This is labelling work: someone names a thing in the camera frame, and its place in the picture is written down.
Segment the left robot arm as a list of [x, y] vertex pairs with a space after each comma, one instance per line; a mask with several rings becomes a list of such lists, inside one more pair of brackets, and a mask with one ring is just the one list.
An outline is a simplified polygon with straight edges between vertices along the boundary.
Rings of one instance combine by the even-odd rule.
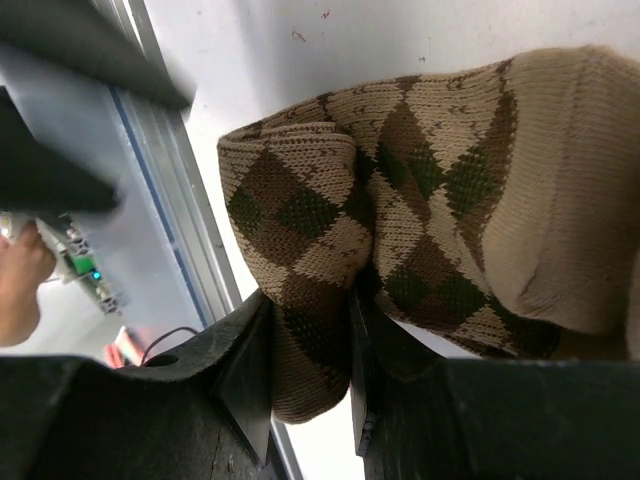
[[107, 104], [120, 92], [173, 112], [194, 98], [91, 2], [2, 2], [2, 210], [117, 209], [127, 153]]

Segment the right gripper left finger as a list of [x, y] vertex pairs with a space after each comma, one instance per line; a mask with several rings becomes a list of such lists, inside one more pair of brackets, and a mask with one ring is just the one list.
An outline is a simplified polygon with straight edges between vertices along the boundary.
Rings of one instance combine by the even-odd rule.
[[254, 293], [224, 319], [142, 363], [142, 462], [267, 461], [270, 314], [269, 301]]

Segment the brown argyle sock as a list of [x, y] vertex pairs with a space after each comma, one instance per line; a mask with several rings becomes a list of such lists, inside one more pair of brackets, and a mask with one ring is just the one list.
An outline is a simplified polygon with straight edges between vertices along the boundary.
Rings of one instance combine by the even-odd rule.
[[329, 92], [223, 136], [273, 305], [272, 408], [344, 397], [360, 289], [482, 358], [639, 357], [639, 63], [540, 49]]

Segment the operator right hand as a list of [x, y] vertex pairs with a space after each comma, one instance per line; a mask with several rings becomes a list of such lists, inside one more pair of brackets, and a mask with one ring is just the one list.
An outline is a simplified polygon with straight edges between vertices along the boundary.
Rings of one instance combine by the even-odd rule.
[[26, 341], [40, 321], [37, 290], [53, 273], [54, 253], [34, 221], [13, 242], [1, 237], [1, 347]]

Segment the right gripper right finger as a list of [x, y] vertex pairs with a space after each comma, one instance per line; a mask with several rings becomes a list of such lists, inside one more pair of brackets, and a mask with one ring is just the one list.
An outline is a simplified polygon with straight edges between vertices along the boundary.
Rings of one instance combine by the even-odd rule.
[[448, 456], [448, 363], [354, 294], [351, 404], [359, 456]]

